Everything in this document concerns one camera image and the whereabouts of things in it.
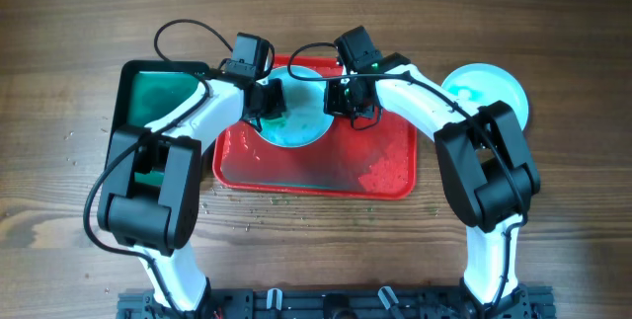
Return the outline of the green cleaning sponge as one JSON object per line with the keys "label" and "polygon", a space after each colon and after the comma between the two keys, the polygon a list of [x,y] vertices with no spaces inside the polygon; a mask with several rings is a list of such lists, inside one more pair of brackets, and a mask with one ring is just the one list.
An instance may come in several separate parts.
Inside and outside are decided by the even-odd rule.
{"label": "green cleaning sponge", "polygon": [[286,118],[277,118],[277,119],[263,119],[262,123],[262,131],[264,132],[280,132],[286,127],[287,119]]}

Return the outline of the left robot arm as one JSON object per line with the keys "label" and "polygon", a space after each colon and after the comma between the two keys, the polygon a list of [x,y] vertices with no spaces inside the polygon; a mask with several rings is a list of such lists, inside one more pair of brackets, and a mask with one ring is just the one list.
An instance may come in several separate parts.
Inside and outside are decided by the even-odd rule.
{"label": "left robot arm", "polygon": [[233,124],[277,116],[284,108],[279,82],[267,80],[275,61],[273,45],[240,33],[229,50],[230,57],[216,69],[159,56],[169,71],[195,80],[194,91],[143,126],[119,125],[104,171],[86,199],[83,220],[90,240],[143,263],[154,288],[146,314],[213,315],[211,286],[190,243],[198,221],[203,155]]}

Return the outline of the light blue plate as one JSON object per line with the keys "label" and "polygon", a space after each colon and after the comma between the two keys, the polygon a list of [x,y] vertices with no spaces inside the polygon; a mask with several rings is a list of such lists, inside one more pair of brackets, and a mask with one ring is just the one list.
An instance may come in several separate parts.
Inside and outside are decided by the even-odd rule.
{"label": "light blue plate", "polygon": [[303,81],[290,76],[286,67],[275,68],[270,79],[279,78],[286,103],[281,118],[287,119],[280,132],[260,131],[259,135],[270,144],[297,148],[317,141],[333,123],[334,117],[324,113],[326,82]]}
{"label": "light blue plate", "polygon": [[511,108],[509,82],[513,76],[505,69],[487,63],[471,63],[452,71],[441,83],[446,91],[480,105],[503,101]]}

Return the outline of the white plate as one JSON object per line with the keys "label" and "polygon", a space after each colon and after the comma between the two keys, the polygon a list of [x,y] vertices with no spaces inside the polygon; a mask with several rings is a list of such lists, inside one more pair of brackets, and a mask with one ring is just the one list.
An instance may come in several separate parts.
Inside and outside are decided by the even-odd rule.
{"label": "white plate", "polygon": [[509,82],[510,102],[522,131],[529,121],[529,101],[521,84],[512,77]]}

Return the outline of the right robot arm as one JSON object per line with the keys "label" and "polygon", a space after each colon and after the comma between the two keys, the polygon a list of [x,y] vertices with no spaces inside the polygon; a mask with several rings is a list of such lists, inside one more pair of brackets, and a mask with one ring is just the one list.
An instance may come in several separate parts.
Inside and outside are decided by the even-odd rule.
{"label": "right robot arm", "polygon": [[364,27],[333,43],[342,76],[329,82],[326,110],[355,119],[367,109],[395,114],[430,138],[445,198],[466,226],[462,281],[486,311],[514,292],[517,233],[528,220],[540,176],[513,109],[447,92],[407,57],[383,55]]}

